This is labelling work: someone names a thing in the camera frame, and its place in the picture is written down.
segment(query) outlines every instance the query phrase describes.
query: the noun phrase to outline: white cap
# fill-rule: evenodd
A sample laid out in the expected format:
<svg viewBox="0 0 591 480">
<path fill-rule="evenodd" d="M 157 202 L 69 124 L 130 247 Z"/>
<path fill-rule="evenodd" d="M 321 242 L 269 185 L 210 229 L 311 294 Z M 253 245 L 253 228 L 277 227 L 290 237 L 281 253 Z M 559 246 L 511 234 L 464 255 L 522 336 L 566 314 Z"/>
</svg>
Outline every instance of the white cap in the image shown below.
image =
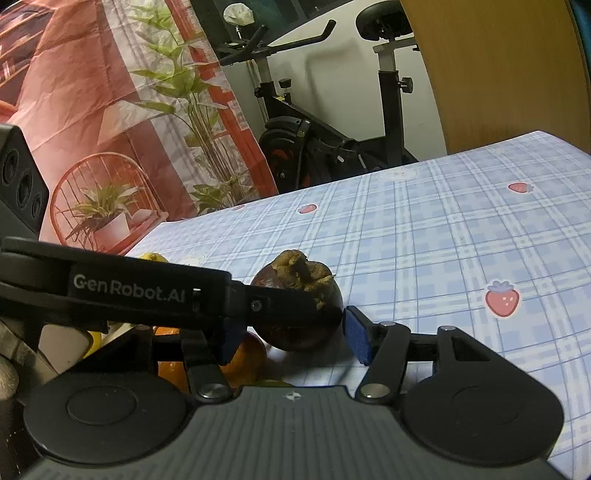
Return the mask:
<svg viewBox="0 0 591 480">
<path fill-rule="evenodd" d="M 223 11 L 223 19 L 230 25 L 250 25 L 255 22 L 252 10 L 245 4 L 228 5 Z"/>
</svg>

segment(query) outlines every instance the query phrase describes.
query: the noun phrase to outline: strawberry print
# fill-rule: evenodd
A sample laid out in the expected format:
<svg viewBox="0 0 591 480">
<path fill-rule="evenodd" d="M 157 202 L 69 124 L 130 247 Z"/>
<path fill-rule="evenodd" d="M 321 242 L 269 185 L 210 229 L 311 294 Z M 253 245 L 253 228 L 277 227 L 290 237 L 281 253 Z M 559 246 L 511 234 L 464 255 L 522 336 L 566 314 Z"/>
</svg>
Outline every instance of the strawberry print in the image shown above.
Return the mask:
<svg viewBox="0 0 591 480">
<path fill-rule="evenodd" d="M 517 309 L 519 292 L 508 281 L 501 283 L 495 280 L 492 285 L 488 285 L 485 301 L 492 313 L 506 318 Z"/>
<path fill-rule="evenodd" d="M 298 210 L 298 213 L 311 213 L 314 212 L 314 210 L 316 210 L 318 208 L 317 205 L 314 205 L 313 203 L 306 205 L 305 207 L 302 207 L 301 209 Z"/>
<path fill-rule="evenodd" d="M 529 193 L 534 190 L 533 185 L 529 185 L 523 181 L 512 183 L 507 188 L 509 188 L 509 190 L 513 190 L 515 193 Z"/>
</svg>

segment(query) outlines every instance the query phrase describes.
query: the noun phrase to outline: orange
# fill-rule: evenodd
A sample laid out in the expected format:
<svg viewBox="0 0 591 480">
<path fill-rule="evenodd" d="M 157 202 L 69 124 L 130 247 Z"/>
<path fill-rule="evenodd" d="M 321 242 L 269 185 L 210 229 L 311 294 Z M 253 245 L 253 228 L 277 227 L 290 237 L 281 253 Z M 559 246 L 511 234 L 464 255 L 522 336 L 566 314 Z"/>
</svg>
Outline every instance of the orange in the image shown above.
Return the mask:
<svg viewBox="0 0 591 480">
<path fill-rule="evenodd" d="M 178 333 L 178 328 L 157 327 L 155 335 L 173 335 Z M 158 376 L 171 382 L 181 392 L 189 393 L 187 374 L 182 362 L 158 362 Z"/>
<path fill-rule="evenodd" d="M 156 335 L 173 335 L 175 333 L 178 333 L 178 328 L 157 327 L 155 330 Z M 220 369 L 230 386 L 238 388 L 258 380 L 266 359 L 265 345 L 259 340 L 259 337 L 247 332 L 230 363 Z M 182 362 L 158 362 L 158 376 L 168 380 L 182 392 L 189 391 L 187 375 Z"/>
<path fill-rule="evenodd" d="M 267 359 L 267 350 L 257 335 L 247 332 L 232 361 L 220 367 L 232 388 L 257 381 Z"/>
</svg>

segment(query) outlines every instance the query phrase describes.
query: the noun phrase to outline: table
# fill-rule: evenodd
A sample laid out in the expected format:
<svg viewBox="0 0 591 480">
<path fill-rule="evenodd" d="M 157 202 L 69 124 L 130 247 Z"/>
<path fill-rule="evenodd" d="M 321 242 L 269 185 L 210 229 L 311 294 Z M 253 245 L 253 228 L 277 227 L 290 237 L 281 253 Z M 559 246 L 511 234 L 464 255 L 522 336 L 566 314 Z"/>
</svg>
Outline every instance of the table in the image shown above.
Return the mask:
<svg viewBox="0 0 591 480">
<path fill-rule="evenodd" d="M 455 325 L 551 388 L 565 413 L 551 462 L 569 478 L 588 476 L 587 154 L 533 132 L 163 223 L 130 255 L 160 252 L 172 262 L 228 270 L 250 282 L 289 248 L 326 263 L 345 304 L 373 321 L 395 320 L 420 333 Z M 489 286 L 494 291 L 487 296 Z M 344 384 L 353 391 L 365 372 L 340 335 L 319 352 L 273 350 L 270 357 L 270 377 L 300 386 Z M 429 369 L 410 365 L 408 382 Z"/>
</svg>

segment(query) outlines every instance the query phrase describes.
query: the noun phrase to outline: exercise bike seat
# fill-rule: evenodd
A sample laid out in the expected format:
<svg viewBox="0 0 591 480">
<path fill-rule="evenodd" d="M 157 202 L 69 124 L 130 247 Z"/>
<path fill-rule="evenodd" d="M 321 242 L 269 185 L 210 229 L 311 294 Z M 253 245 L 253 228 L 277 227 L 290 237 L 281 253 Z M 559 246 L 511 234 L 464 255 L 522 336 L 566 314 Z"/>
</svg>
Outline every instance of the exercise bike seat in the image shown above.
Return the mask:
<svg viewBox="0 0 591 480">
<path fill-rule="evenodd" d="M 398 0 L 386 0 L 362 10 L 355 20 L 357 31 L 365 40 L 394 40 L 413 29 Z"/>
</svg>

